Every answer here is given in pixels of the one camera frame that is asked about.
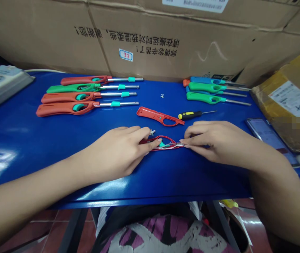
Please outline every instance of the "power strip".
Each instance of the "power strip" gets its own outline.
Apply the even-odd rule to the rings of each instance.
[[[25,71],[14,66],[0,66],[0,104],[33,82]]]

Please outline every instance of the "patterned clothing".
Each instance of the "patterned clothing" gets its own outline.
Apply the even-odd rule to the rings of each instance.
[[[148,218],[114,232],[101,253],[231,253],[235,252],[210,227],[197,220],[165,215]]]

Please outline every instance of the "forearm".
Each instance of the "forearm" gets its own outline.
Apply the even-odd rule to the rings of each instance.
[[[275,161],[250,172],[256,211],[267,230],[300,246],[300,179],[285,158]]]
[[[41,210],[81,188],[69,159],[0,185],[0,245]]]

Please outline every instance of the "screwdriver shaft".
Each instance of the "screwdriver shaft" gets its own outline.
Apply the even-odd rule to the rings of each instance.
[[[240,101],[234,101],[234,100],[230,100],[230,99],[226,99],[226,102],[234,103],[234,104],[242,104],[242,105],[247,105],[247,106],[251,106],[252,105],[250,103],[245,103],[245,102],[240,102]]]
[[[210,111],[210,112],[216,112],[216,111]],[[204,114],[204,113],[210,113],[210,112],[202,112],[202,114]]]
[[[223,92],[223,94],[224,95],[237,96],[237,97],[247,97],[247,95],[238,94],[238,93]]]

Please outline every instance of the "yellow object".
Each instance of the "yellow object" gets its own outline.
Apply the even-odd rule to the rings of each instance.
[[[300,56],[254,87],[252,97],[288,147],[300,152]]]
[[[220,200],[221,203],[223,203],[225,206],[227,206],[228,208],[232,208],[232,207],[238,207],[238,203],[235,202],[232,199],[228,199],[228,200]]]

